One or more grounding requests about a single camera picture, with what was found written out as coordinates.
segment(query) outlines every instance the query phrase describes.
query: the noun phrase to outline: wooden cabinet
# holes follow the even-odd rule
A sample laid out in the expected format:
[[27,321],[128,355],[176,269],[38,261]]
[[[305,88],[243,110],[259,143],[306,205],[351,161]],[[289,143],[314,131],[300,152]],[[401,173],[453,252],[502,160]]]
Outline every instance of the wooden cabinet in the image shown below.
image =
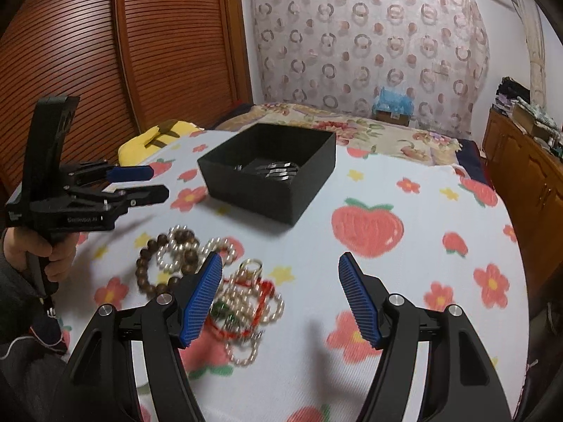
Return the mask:
[[514,226],[533,296],[563,262],[563,165],[495,111],[483,150]]

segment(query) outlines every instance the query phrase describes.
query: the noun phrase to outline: pile of jewelry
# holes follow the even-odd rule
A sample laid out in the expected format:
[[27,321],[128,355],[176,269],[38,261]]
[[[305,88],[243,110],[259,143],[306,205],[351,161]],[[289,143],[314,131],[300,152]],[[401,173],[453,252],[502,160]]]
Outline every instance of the pile of jewelry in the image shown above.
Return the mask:
[[[221,256],[223,266],[228,266],[236,260],[235,246],[227,238],[211,238],[201,248],[199,239],[187,226],[173,226],[168,235],[160,234],[157,239],[149,239],[146,247],[141,249],[135,270],[139,290],[149,299],[170,292],[178,284],[181,275],[198,272],[211,251],[224,251],[224,256]],[[160,283],[155,286],[148,281],[148,264],[154,254],[157,255],[159,270],[171,275],[167,284]],[[167,254],[170,255],[169,262],[166,262]]]
[[[264,333],[260,326],[276,322],[284,311],[284,302],[274,283],[261,278],[262,262],[248,259],[228,279],[221,281],[206,324],[225,341],[225,351],[235,366],[248,366],[258,355]],[[276,308],[270,313],[270,301]],[[235,358],[233,346],[250,346],[248,358]]]

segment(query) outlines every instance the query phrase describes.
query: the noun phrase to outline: yellow cloth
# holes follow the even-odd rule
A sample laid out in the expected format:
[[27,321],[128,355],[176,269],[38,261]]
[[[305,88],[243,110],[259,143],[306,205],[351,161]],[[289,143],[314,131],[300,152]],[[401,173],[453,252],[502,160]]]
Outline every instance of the yellow cloth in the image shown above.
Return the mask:
[[121,166],[138,165],[143,160],[149,158],[151,155],[161,149],[162,145],[169,145],[178,141],[176,136],[167,134],[174,132],[178,136],[190,135],[193,132],[200,132],[202,129],[193,123],[183,122],[181,120],[174,123],[170,128],[164,128],[165,123],[157,125],[148,129],[142,135],[136,136],[133,139],[123,144],[117,151],[119,157],[119,164]]

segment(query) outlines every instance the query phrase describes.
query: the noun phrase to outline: black box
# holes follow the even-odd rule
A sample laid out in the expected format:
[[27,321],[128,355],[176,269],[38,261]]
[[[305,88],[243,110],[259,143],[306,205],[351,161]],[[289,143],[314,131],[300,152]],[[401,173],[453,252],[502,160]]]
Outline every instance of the black box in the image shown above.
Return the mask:
[[[291,180],[266,178],[253,170],[280,161],[300,167]],[[334,133],[269,123],[253,125],[198,160],[213,198],[290,225],[299,220],[335,164]]]

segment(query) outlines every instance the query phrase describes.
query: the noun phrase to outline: white floral tablecloth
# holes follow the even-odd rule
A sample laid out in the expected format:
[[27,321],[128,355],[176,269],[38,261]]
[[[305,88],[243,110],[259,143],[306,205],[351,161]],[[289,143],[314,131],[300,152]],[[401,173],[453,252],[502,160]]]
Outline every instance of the white floral tablecloth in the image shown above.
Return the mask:
[[[451,166],[423,166],[337,147],[334,173],[299,222],[289,228],[208,197],[197,158],[229,132],[184,136],[147,163],[150,183],[170,189],[162,205],[133,208],[112,232],[83,235],[71,279],[56,295],[70,349],[102,303],[146,303],[134,275],[150,237],[186,224],[201,242],[231,237],[239,259],[264,262],[286,307],[265,328],[256,362],[234,368],[207,330],[181,352],[208,422],[352,422],[364,402],[379,352],[359,335],[337,275],[351,250],[365,273],[417,306],[464,308],[489,353],[514,412],[528,344],[524,270],[510,219],[489,187],[455,175]],[[151,262],[152,282],[165,282]],[[419,345],[405,421],[418,417],[427,362]],[[156,421],[140,343],[134,367],[145,422]]]

